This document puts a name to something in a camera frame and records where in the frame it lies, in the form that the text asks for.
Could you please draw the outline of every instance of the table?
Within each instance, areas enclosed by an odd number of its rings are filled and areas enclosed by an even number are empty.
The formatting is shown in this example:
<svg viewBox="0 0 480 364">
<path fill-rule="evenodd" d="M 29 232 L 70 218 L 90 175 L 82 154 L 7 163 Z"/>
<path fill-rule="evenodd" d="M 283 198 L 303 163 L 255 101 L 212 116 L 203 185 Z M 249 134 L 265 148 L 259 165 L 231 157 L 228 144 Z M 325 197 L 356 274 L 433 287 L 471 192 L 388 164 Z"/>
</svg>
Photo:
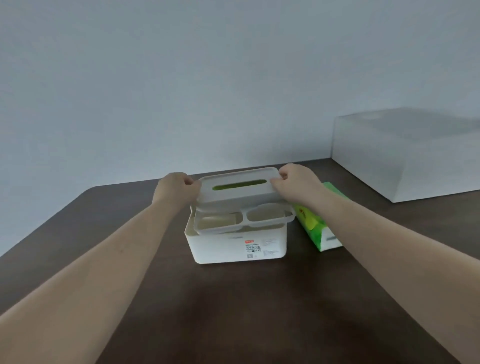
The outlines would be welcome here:
<svg viewBox="0 0 480 364">
<path fill-rule="evenodd" d="M 480 258 L 480 191 L 392 204 L 331 159 L 303 164 L 350 199 Z M 0 257 L 0 312 L 147 207 L 156 184 L 93 187 Z M 98 363 L 457 363 L 345 248 L 318 252 L 296 220 L 282 259 L 198 265 L 188 216 L 167 230 Z"/>
</svg>

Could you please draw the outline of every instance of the wall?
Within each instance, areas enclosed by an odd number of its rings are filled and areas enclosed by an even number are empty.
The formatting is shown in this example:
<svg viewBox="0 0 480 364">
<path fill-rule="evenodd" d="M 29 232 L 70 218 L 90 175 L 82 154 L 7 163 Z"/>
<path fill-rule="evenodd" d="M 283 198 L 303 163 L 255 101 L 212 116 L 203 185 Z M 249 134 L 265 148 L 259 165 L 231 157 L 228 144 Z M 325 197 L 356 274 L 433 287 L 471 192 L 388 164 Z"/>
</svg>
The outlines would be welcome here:
<svg viewBox="0 0 480 364">
<path fill-rule="evenodd" d="M 3 0 L 0 254 L 93 185 L 328 157 L 362 110 L 479 115 L 479 9 Z"/>
</svg>

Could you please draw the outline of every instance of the person's right arm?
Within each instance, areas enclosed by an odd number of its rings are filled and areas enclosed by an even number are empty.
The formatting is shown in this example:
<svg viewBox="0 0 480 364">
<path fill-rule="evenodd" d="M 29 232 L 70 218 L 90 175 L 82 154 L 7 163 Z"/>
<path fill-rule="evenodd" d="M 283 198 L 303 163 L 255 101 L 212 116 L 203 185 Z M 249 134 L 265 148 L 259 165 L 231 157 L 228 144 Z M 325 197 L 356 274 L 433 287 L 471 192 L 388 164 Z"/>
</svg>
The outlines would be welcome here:
<svg viewBox="0 0 480 364">
<path fill-rule="evenodd" d="M 387 220 L 287 164 L 271 182 L 328 224 L 345 248 L 461 363 L 480 363 L 480 260 Z"/>
</svg>

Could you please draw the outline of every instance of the hand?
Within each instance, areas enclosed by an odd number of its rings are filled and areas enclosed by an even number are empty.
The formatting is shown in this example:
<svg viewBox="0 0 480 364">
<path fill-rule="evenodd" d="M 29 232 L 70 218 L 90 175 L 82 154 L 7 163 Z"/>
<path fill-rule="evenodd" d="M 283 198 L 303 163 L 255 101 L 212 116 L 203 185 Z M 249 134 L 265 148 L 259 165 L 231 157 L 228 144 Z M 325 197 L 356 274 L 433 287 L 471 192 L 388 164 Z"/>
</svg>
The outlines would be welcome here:
<svg viewBox="0 0 480 364">
<path fill-rule="evenodd" d="M 289 163 L 278 170 L 282 178 L 270 180 L 273 187 L 287 201 L 309 207 L 309 202 L 325 188 L 311 169 Z"/>
<path fill-rule="evenodd" d="M 183 172 L 169 173 L 158 181 L 152 203 L 162 201 L 181 209 L 196 200 L 200 187 L 200 181 Z"/>
</svg>

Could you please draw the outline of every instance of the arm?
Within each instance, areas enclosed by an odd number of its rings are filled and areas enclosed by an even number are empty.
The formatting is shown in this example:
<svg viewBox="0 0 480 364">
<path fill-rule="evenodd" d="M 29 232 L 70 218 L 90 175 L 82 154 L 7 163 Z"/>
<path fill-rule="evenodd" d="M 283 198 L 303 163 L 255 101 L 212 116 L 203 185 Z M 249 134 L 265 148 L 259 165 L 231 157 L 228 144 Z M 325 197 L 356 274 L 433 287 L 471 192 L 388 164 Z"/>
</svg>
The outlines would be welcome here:
<svg viewBox="0 0 480 364">
<path fill-rule="evenodd" d="M 480 360 L 480 261 L 397 225 L 287 164 L 272 184 L 322 216 L 345 248 L 460 362 Z"/>
<path fill-rule="evenodd" d="M 160 180 L 152 204 L 0 316 L 2 363 L 94 363 L 176 213 L 200 183 Z"/>
</svg>

